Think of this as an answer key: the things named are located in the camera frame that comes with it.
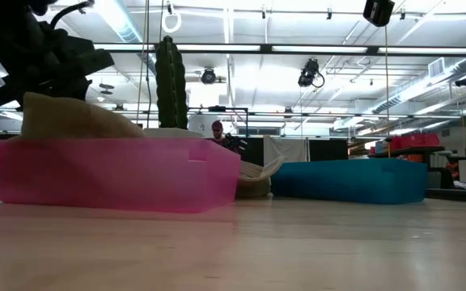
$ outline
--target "table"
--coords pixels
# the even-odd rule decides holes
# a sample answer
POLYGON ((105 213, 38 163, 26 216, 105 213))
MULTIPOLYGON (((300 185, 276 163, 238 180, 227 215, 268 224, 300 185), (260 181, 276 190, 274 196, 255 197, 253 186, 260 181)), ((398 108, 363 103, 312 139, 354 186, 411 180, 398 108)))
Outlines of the table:
POLYGON ((0 204, 0 290, 466 290, 466 203, 0 204))

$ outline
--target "blue plastic bin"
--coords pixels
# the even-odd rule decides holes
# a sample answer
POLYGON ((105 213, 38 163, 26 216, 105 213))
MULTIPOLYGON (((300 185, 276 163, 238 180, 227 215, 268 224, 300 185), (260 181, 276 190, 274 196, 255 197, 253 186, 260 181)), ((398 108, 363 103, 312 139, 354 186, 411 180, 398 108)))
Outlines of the blue plastic bin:
POLYGON ((395 158, 289 162, 271 183, 275 196, 395 205, 424 199, 427 165, 395 158))

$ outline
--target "ceiling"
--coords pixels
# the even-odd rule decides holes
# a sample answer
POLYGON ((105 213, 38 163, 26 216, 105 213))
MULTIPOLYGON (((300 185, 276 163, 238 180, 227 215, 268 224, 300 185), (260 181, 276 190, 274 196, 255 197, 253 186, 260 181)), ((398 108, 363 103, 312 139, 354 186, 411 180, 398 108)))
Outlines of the ceiling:
MULTIPOLYGON (((59 0, 40 20, 50 21, 62 8, 75 0, 59 0)), ((143 38, 148 27, 149 43, 170 35, 176 44, 336 44, 336 45, 400 45, 400 46, 457 46, 466 47, 466 1, 457 0, 397 0, 387 29, 370 25, 363 17, 363 0, 172 0, 173 9, 180 14, 180 28, 166 33, 161 27, 162 12, 167 15, 167 1, 150 1, 148 25, 146 2, 139 0, 96 0, 95 8, 85 15, 71 13, 57 25, 72 36, 94 43, 120 43, 123 40, 112 25, 120 21, 117 7, 131 19, 131 24, 143 38), (262 19, 262 9, 267 16, 262 19), (332 18, 327 19, 331 8, 332 18)), ((168 16, 166 25, 173 27, 175 16, 168 16)), ((115 66, 88 76, 93 80, 87 92, 88 102, 114 108, 125 104, 128 108, 145 108, 151 99, 157 100, 156 84, 152 78, 147 86, 146 66, 136 53, 113 53, 115 66), (115 87, 112 95, 102 95, 100 83, 115 87)), ((251 111, 276 112, 292 107, 294 112, 352 112, 363 113, 377 99, 407 84, 427 71, 438 57, 351 57, 328 55, 231 54, 231 91, 225 83, 211 85, 214 102, 224 106, 250 108, 251 111), (309 58, 315 58, 323 68, 326 79, 323 88, 314 91, 300 88, 298 76, 309 58)), ((197 77, 205 68, 213 68, 218 76, 228 75, 227 55, 221 53, 185 53, 183 55, 190 101, 201 102, 202 92, 197 77)), ((463 94, 466 88, 455 88, 463 94)), ((447 83, 435 90, 414 96, 394 107, 392 113, 414 114, 452 97, 447 83)), ((439 108, 450 110, 454 104, 439 108)), ((331 122, 310 120, 311 123, 331 122)), ((374 126, 364 120, 359 124, 374 126)))

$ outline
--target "metal frame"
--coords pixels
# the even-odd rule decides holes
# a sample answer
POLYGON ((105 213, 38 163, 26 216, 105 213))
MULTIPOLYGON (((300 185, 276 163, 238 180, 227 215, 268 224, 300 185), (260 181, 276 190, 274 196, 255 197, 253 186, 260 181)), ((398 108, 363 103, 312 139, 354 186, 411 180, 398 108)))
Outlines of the metal frame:
MULTIPOLYGON (((142 45, 141 43, 95 43, 95 45, 120 45, 122 47, 126 46, 136 46, 142 45)), ((232 43, 232 44, 186 44, 181 43, 178 45, 192 45, 192 46, 202 46, 203 49, 198 50, 186 50, 181 49, 182 53, 221 53, 221 54, 277 54, 277 55, 314 55, 314 56, 360 56, 360 57, 384 57, 385 52, 379 51, 379 49, 384 49, 385 47, 382 45, 339 45, 339 44, 245 44, 245 43, 232 43), (221 46, 224 47, 224 50, 217 50, 217 49, 206 49, 206 46, 213 45, 213 46, 221 46), (260 50, 242 50, 242 49, 235 49, 235 46, 240 45, 256 45, 260 46, 260 50), (291 46, 300 48, 303 51, 274 51, 273 46, 291 46), (326 48, 325 51, 307 51, 307 48, 314 48, 314 47, 321 47, 326 48), (364 53, 353 53, 353 52, 332 52, 331 49, 328 48, 345 48, 345 49, 354 49, 354 48, 367 48, 364 53)), ((154 52, 158 48, 159 44, 145 44, 145 52, 154 52), (154 46, 154 49, 148 49, 148 46, 154 46)), ((389 49, 466 49, 466 47, 447 47, 447 46, 388 46, 389 49)), ((118 49, 107 49, 110 53, 141 53, 141 49, 125 49, 125 48, 118 48, 118 49)), ((388 53, 389 57, 466 57, 466 53, 388 53)))

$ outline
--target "wooden floor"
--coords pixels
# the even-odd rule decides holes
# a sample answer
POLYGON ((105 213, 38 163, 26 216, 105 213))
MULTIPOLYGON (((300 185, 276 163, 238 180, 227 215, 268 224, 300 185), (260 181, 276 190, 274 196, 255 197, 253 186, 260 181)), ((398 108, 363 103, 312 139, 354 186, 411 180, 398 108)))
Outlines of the wooden floor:
POLYGON ((198 215, 0 204, 0 290, 466 290, 466 203, 198 215))

